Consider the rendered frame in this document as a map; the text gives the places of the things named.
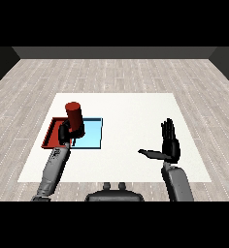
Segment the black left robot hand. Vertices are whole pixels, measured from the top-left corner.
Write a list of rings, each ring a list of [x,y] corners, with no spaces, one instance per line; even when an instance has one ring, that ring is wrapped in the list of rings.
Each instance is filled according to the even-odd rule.
[[[70,140],[80,139],[84,136],[84,124],[78,130],[70,131],[70,121],[66,119],[58,128],[58,141],[60,145],[69,143]]]

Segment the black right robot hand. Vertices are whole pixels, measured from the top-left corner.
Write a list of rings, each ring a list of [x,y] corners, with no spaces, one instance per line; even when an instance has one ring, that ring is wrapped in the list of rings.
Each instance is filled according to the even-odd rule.
[[[170,164],[176,164],[180,159],[180,142],[176,137],[174,122],[168,118],[161,124],[162,129],[162,150],[144,150],[140,149],[139,153],[150,159],[163,160]]]

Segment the red can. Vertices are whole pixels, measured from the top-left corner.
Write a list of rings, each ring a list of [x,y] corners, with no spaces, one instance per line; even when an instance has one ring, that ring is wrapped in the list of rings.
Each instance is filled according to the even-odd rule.
[[[65,105],[65,109],[72,131],[79,130],[83,123],[81,105],[77,102],[71,102]]]

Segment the red shallow open box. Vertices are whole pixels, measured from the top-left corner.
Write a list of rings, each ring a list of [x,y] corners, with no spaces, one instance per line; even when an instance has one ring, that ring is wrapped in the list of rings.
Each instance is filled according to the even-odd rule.
[[[47,133],[45,135],[44,141],[41,145],[44,149],[54,149],[55,147],[61,147],[58,140],[58,129],[59,126],[66,121],[66,117],[54,117],[48,127]]]

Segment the light blue shallow open box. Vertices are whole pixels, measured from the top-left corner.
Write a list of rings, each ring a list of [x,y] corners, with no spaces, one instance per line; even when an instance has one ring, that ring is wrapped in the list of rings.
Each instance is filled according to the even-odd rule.
[[[83,119],[84,136],[73,139],[72,149],[100,149],[102,141],[103,119],[101,117],[85,117]]]

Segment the dark grey robot body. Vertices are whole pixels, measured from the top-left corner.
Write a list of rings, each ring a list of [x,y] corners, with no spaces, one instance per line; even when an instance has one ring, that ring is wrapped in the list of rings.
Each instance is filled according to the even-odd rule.
[[[128,191],[124,182],[118,183],[118,189],[112,190],[111,183],[105,182],[103,189],[91,194],[85,198],[86,202],[143,202],[141,194]]]

